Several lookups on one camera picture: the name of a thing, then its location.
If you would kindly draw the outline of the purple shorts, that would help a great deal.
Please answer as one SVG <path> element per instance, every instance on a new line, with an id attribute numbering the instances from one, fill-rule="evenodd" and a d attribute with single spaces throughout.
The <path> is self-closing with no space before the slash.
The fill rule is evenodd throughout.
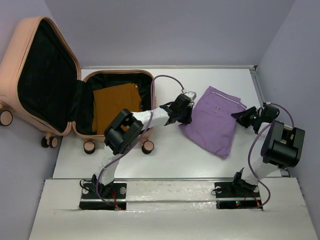
<path id="1" fill-rule="evenodd" d="M 236 119 L 232 114 L 246 109 L 239 97 L 209 86 L 193 107 L 192 122 L 178 127 L 193 143 L 226 159 L 236 134 Z"/>

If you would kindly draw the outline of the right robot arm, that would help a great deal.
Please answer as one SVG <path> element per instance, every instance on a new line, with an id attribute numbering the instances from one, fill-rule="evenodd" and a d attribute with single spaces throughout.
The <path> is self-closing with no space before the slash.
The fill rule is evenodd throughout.
<path id="1" fill-rule="evenodd" d="M 252 127 L 257 137 L 264 137 L 260 157 L 248 166 L 236 172 L 230 183 L 230 190 L 235 196 L 242 196 L 247 191 L 254 191 L 259 181 L 278 169 L 294 168 L 300 161 L 305 138 L 305 131 L 276 120 L 280 110 L 288 112 L 276 103 L 265 102 L 263 107 L 251 107 L 231 116 L 244 128 Z"/>

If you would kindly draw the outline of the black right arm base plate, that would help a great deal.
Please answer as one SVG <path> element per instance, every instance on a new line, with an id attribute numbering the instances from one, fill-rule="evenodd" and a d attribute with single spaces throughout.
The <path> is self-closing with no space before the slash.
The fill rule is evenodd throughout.
<path id="1" fill-rule="evenodd" d="M 231 179 L 215 181 L 210 194 L 215 197 L 218 210 L 263 210 L 264 208 L 259 190 L 252 191 L 234 186 Z"/>

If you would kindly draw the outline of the pink hard-shell suitcase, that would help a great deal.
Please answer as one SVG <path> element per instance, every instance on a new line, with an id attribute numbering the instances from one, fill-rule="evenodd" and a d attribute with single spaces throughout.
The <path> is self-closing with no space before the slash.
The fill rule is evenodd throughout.
<path id="1" fill-rule="evenodd" d="M 135 84 L 142 111 L 156 107 L 153 76 L 145 70 L 100 70 L 81 76 L 81 67 L 58 27 L 48 17 L 22 19 L 0 64 L 0 124 L 19 117 L 42 132 L 41 146 L 75 132 L 84 152 L 95 152 L 105 137 L 92 129 L 94 91 Z"/>

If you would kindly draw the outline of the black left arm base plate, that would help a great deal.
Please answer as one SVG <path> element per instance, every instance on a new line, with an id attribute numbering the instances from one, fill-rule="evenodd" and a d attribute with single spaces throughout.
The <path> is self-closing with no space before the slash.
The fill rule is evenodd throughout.
<path id="1" fill-rule="evenodd" d="M 81 210 L 105 210 L 124 211 L 127 209 L 127 183 L 114 182 L 106 190 L 99 189 L 99 198 L 96 194 L 96 185 L 86 179 L 79 182 L 81 187 L 81 197 L 78 207 Z"/>

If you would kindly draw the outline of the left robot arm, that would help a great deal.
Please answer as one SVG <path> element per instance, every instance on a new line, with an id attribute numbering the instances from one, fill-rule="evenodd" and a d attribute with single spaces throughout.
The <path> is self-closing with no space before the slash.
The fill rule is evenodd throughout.
<path id="1" fill-rule="evenodd" d="M 197 94 L 187 91 L 178 95 L 173 102 L 155 109 L 131 112 L 122 110 L 104 132 L 104 157 L 97 172 L 92 176 L 93 191 L 104 198 L 110 194 L 111 183 L 115 179 L 118 161 L 126 155 L 147 131 L 157 126 L 167 126 L 175 122 L 189 124 Z"/>

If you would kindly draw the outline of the mustard brown trousers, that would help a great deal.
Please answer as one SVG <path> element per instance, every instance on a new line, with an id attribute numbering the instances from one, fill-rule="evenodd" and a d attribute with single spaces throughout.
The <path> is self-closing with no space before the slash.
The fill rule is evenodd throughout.
<path id="1" fill-rule="evenodd" d="M 92 131 L 103 135 L 113 119 L 127 109 L 131 112 L 141 111 L 139 88 L 134 83 L 120 84 L 93 91 Z"/>

